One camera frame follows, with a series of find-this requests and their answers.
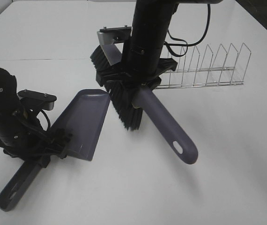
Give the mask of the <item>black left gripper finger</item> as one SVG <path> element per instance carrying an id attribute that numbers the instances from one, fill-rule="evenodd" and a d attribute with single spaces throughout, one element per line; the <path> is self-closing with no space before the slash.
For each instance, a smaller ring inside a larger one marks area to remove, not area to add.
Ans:
<path id="1" fill-rule="evenodd" d="M 53 143 L 61 148 L 64 148 L 72 139 L 73 134 L 66 132 L 63 128 L 54 130 Z"/>
<path id="2" fill-rule="evenodd" d="M 46 168 L 49 165 L 50 161 L 51 157 L 40 157 L 38 160 L 38 164 L 40 165 L 40 167 Z"/>

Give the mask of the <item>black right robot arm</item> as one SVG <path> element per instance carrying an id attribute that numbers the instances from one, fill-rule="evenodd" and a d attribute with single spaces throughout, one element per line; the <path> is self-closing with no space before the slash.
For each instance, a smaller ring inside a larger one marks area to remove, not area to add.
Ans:
<path id="1" fill-rule="evenodd" d="M 166 70 L 175 70 L 176 61 L 160 56 L 164 46 L 172 56 L 179 56 L 172 51 L 173 45 L 165 41 L 178 5 L 206 4 L 210 15 L 210 5 L 218 3 L 217 0 L 138 0 L 131 27 L 103 28 L 97 33 L 98 48 L 110 63 L 108 69 L 95 66 L 99 85 L 120 83 L 132 88 L 157 79 Z"/>

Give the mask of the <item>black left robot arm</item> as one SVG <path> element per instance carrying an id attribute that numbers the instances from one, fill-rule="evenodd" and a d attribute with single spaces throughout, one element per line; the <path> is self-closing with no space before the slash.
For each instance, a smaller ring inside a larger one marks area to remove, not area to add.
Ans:
<path id="1" fill-rule="evenodd" d="M 17 80 L 0 68 L 0 147 L 11 157 L 37 162 L 47 167 L 50 156 L 67 157 L 70 135 L 63 129 L 43 129 L 39 113 L 53 109 L 56 96 L 40 92 L 17 91 Z"/>

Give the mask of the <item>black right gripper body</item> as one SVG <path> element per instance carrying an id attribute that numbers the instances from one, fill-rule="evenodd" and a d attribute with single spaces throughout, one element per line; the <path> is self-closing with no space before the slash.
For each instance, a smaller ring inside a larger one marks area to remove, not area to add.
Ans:
<path id="1" fill-rule="evenodd" d="M 175 71 L 178 63 L 172 58 L 160 58 L 153 75 L 146 76 L 142 72 L 126 68 L 121 62 L 110 65 L 108 60 L 96 62 L 96 81 L 106 90 L 111 90 L 115 85 L 125 85 L 133 88 L 138 84 L 146 84 L 151 90 L 161 84 L 160 75 L 168 70 Z"/>

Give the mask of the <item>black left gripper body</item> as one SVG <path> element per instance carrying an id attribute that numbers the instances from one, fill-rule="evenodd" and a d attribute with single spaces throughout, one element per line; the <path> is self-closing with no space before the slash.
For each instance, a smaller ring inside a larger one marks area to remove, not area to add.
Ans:
<path id="1" fill-rule="evenodd" d="M 40 157 L 66 157 L 64 148 L 53 143 L 49 117 L 45 112 L 42 114 L 47 121 L 46 130 L 33 112 L 26 117 L 21 112 L 0 114 L 0 147 L 5 154 L 37 163 Z"/>

